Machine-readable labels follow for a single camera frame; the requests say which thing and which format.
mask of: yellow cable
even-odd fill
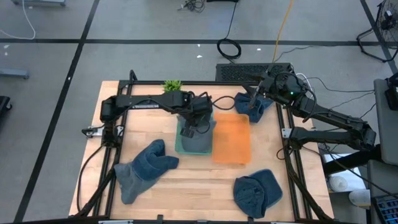
[[[276,52],[278,51],[279,37],[280,37],[280,34],[282,33],[282,29],[284,28],[284,25],[285,25],[287,16],[289,15],[290,10],[292,9],[293,1],[294,1],[294,0],[290,0],[289,8],[287,9],[287,12],[286,12],[284,21],[283,21],[283,23],[282,23],[282,25],[281,25],[281,27],[280,27],[280,29],[279,29],[278,37],[276,38],[276,44],[275,44],[274,56],[273,56],[273,58],[272,58],[272,63],[275,62]]]

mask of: small potted plant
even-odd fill
[[[181,90],[181,81],[180,80],[166,80],[164,81],[163,91],[168,93],[170,91]]]

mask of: gray floor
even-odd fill
[[[92,2],[68,0],[66,8],[34,6],[27,13],[38,38],[78,39]],[[377,1],[368,2],[375,14]],[[177,12],[181,3],[101,0],[88,38],[220,39],[226,35],[232,3],[208,3],[201,14]],[[288,0],[241,1],[229,38],[275,40],[288,5]],[[30,36],[20,6],[1,1],[0,21],[0,29]],[[359,0],[300,0],[294,3],[281,39],[355,40],[369,27]],[[377,39],[372,34],[366,40]],[[14,105],[0,134],[0,223],[12,222],[15,217],[76,47],[77,44],[0,44],[0,67],[28,69],[31,74],[29,80],[0,78],[0,95],[11,96]],[[279,53],[294,47],[280,45]],[[231,46],[223,48],[234,51]],[[380,47],[367,50],[383,56]],[[270,62],[273,51],[273,45],[242,45],[242,57],[236,62]],[[290,62],[296,72],[320,77],[329,88],[339,90],[370,90],[375,78],[392,75],[388,64],[363,55],[356,46],[314,47],[286,54],[279,62]],[[90,125],[103,80],[126,79],[130,69],[140,80],[214,80],[217,63],[228,61],[213,44],[85,44],[24,220],[68,215],[86,144],[80,130]],[[311,84],[319,104],[325,107],[361,95],[326,91],[316,80],[311,80]],[[361,116],[373,103],[374,97],[368,95],[339,107],[339,111]],[[364,118],[377,131],[376,110]],[[314,124],[318,129],[329,128],[321,122]],[[336,151],[352,150],[339,146]],[[331,201],[336,218],[364,223],[364,210],[352,206],[345,194],[333,194]]]

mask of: white container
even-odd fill
[[[347,180],[340,176],[330,177],[328,183],[329,188],[334,192],[344,192],[348,187]]]
[[[348,195],[352,204],[365,207],[371,205],[371,191],[370,190],[354,190]]]

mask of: white cable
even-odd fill
[[[2,29],[0,29],[0,32],[2,32],[3,34],[5,34],[5,35],[7,35],[7,36],[9,36],[9,37],[15,38],[15,39],[33,40],[33,39],[36,37],[36,30],[33,28],[32,24],[30,23],[29,18],[27,17],[26,10],[25,10],[25,0],[22,0],[22,9],[24,10],[25,18],[26,18],[27,22],[29,23],[30,28],[32,28],[33,37],[32,37],[32,38],[28,38],[28,37],[16,37],[16,36],[13,36],[13,35],[10,35],[10,34],[4,32]]]
[[[313,89],[312,89],[312,87],[311,87],[311,84],[310,84],[310,81],[307,79],[307,77],[304,75],[304,74],[302,74],[302,73],[296,73],[296,75],[301,75],[301,76],[303,76],[304,77],[304,80],[308,83],[308,86],[310,87],[310,89],[313,91]]]

